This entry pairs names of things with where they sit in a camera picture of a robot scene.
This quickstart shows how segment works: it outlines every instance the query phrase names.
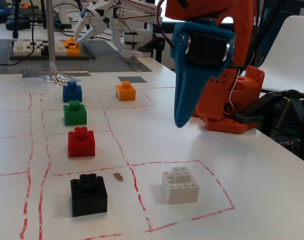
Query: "orange robot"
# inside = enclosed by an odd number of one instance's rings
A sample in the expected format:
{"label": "orange robot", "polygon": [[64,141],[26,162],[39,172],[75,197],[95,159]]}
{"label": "orange robot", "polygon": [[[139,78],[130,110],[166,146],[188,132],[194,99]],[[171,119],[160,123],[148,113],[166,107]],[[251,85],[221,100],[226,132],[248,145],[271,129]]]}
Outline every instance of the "orange robot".
{"label": "orange robot", "polygon": [[[234,112],[259,98],[264,80],[264,72],[253,66],[247,68],[245,76],[239,76],[240,68],[249,64],[246,59],[257,10],[254,5],[254,0],[167,0],[167,17],[192,22],[184,23],[186,27],[175,26],[173,34],[171,55],[177,70],[174,115],[178,127],[192,114],[204,120],[211,131],[242,134],[257,127],[257,123],[232,119]],[[225,17],[233,18],[235,45],[229,31],[217,28]]]}

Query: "table surface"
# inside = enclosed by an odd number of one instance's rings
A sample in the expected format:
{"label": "table surface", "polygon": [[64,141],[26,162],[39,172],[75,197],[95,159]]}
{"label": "table surface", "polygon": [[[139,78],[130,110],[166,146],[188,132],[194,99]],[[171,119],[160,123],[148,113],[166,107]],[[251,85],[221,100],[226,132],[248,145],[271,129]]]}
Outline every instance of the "table surface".
{"label": "table surface", "polygon": [[[177,128],[175,74],[140,61],[152,72],[80,77],[95,132],[89,158],[67,156],[61,86],[0,75],[0,240],[304,240],[304,161],[255,129],[212,132],[198,118]],[[119,76],[147,81],[133,84],[136,101],[116,99]],[[198,203],[165,204],[161,173],[175,166],[194,174]],[[103,176],[107,213],[72,218],[70,180],[81,173]]]}

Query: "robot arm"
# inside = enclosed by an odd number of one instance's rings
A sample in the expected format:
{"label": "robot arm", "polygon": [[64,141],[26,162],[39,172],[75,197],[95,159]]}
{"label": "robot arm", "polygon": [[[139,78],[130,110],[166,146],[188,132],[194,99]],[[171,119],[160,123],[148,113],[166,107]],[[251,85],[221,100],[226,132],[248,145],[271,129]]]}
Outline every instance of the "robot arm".
{"label": "robot arm", "polygon": [[[156,5],[144,3],[139,0],[99,0],[95,5],[89,3],[81,13],[81,20],[77,24],[74,39],[81,43],[93,36],[101,35],[110,23],[112,31],[112,43],[118,51],[141,47],[152,40],[152,31],[147,29],[131,30],[126,21],[135,20],[150,24],[156,24]],[[81,38],[80,32],[86,24],[91,28]]]}

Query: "gray baseplate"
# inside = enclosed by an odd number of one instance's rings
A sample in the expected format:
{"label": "gray baseplate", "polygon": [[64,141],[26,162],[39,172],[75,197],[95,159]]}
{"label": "gray baseplate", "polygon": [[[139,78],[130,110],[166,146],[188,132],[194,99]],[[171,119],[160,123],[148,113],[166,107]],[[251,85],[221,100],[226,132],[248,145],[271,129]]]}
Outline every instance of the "gray baseplate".
{"label": "gray baseplate", "polygon": [[[10,61],[13,55],[12,39],[0,39],[0,64],[13,64],[17,61]],[[88,71],[89,73],[102,72],[151,72],[147,66],[138,59],[123,57],[115,51],[104,40],[88,40],[86,46],[92,51],[96,59],[91,60],[57,60],[58,71]],[[24,72],[46,72],[48,61],[46,60],[25,60],[14,66],[0,66],[0,74],[22,74]]]}

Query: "small brown debris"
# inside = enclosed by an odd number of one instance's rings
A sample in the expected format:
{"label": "small brown debris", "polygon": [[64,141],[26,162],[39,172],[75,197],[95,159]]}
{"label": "small brown debris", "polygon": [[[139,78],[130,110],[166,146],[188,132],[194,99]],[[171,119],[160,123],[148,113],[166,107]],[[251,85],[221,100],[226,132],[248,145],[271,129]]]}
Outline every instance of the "small brown debris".
{"label": "small brown debris", "polygon": [[118,180],[119,182],[123,182],[123,177],[121,174],[119,174],[118,172],[114,173],[113,176],[115,177],[116,180]]}

